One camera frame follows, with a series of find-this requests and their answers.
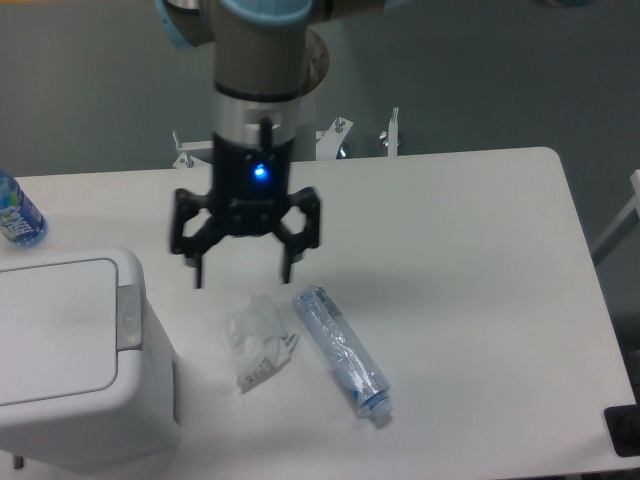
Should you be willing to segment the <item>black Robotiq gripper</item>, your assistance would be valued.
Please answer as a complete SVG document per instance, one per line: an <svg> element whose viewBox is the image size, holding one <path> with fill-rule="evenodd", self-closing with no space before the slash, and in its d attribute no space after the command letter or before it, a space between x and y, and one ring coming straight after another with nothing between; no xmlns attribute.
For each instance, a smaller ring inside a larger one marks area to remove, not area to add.
<svg viewBox="0 0 640 480"><path fill-rule="evenodd" d="M170 252L195 270L195 288L200 289L204 255L224 237L272 233L283 244L281 278L289 284L293 265L307 249L319 247L321 225L321 200L313 187L288 194L294 141L249 148L215 134L213 144L210 192L174 191ZM283 221L291 208L303 216L297 233Z"/></svg>

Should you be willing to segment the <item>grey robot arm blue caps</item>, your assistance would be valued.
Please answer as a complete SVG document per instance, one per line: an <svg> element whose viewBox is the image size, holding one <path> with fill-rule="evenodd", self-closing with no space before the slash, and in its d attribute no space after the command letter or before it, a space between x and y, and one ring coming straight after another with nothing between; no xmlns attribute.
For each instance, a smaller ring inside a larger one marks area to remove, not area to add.
<svg viewBox="0 0 640 480"><path fill-rule="evenodd" d="M174 193L169 248L197 272L225 237L274 234L281 277L320 244L321 201L312 187L289 192L300 101L310 76L310 26L395 1L159 1L179 46L215 46L212 186Z"/></svg>

